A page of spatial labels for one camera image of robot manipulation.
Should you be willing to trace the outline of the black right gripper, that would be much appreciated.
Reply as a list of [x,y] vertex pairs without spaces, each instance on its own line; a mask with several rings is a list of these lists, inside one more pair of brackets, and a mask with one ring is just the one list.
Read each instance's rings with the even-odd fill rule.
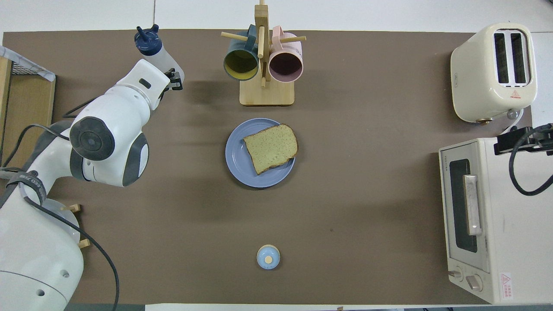
[[536,128],[536,140],[533,137],[534,129],[532,127],[522,127],[511,130],[497,137],[497,143],[494,144],[495,155],[508,154],[513,152],[518,140],[521,140],[525,134],[529,133],[527,138],[523,139],[522,144],[517,149],[520,151],[529,151],[538,145],[540,151],[553,151],[553,125],[546,124]]

